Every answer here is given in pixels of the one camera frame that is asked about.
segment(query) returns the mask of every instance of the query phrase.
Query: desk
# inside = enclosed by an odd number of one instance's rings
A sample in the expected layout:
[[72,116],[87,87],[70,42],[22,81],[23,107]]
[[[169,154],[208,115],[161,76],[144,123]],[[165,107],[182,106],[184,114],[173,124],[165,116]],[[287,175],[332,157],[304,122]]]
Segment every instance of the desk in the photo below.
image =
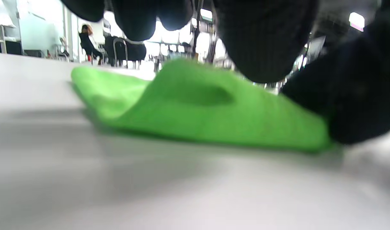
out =
[[340,154],[94,128],[76,66],[0,54],[0,230],[390,229],[390,190],[348,177]]

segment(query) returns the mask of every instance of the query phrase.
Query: ceiling light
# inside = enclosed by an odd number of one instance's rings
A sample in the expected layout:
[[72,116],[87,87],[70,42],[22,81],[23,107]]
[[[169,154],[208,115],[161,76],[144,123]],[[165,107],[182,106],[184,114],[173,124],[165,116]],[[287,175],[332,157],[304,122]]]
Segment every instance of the ceiling light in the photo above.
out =
[[362,15],[352,12],[349,15],[349,22],[352,27],[356,28],[359,31],[364,31],[365,19]]

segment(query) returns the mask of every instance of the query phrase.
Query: person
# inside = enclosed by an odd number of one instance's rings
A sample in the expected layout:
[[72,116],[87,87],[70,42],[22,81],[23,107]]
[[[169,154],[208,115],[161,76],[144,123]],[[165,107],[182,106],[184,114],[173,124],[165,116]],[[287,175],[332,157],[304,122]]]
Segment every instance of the person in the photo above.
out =
[[85,33],[88,35],[90,42],[93,44],[93,48],[91,49],[93,56],[99,57],[99,65],[101,65],[101,61],[103,60],[103,54],[99,51],[96,42],[93,38],[93,30],[90,25],[83,24],[81,26],[81,33]]

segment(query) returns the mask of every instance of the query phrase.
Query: chair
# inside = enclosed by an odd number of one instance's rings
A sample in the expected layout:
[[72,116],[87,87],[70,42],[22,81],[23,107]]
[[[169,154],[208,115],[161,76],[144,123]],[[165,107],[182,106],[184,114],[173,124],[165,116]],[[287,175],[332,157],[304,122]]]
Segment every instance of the chair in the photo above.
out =
[[[127,44],[125,43],[125,40],[122,39],[122,38],[114,38],[113,40],[113,50],[114,50],[114,57],[119,57],[119,55],[117,55],[117,49],[116,49],[116,43],[122,43],[124,45],[124,49],[125,49],[125,60],[128,61],[128,50],[127,50]],[[115,58],[115,65],[117,67],[117,60],[119,60],[118,58]]]
[[142,42],[130,42],[116,36],[106,37],[104,48],[111,66],[114,66],[120,60],[140,62],[144,60],[147,53],[147,49]]

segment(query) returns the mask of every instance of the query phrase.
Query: black fabric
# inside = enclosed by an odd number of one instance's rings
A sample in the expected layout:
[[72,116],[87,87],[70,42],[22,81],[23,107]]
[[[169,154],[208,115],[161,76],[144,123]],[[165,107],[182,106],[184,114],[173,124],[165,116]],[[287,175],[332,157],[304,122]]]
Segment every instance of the black fabric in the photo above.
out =
[[[103,17],[104,0],[62,0],[83,19]],[[115,19],[132,41],[149,39],[156,17],[168,30],[182,28],[193,15],[191,0],[111,0]],[[214,0],[218,33],[237,68],[258,83],[286,76],[308,40],[318,0]]]
[[313,26],[318,0],[214,0],[218,34],[251,81],[277,82],[290,73]]
[[334,140],[354,144],[390,130],[390,10],[357,39],[299,71],[281,93],[329,121]]
[[[117,37],[116,36],[107,37],[104,41],[104,49],[106,50],[110,60],[115,58],[114,48],[113,48],[113,42],[115,38]],[[126,40],[125,43],[127,44],[128,61],[144,60],[145,55],[147,54],[147,48],[145,47],[144,44],[139,44],[139,45],[131,44]],[[117,52],[117,60],[125,60],[124,44],[122,44],[121,42],[117,42],[116,52]]]
[[78,17],[90,21],[98,22],[103,18],[103,0],[61,0],[63,4]]
[[[103,18],[104,0],[62,0],[82,19]],[[111,0],[115,20],[131,41],[152,37],[157,16],[168,30],[181,29],[193,15],[191,0]]]

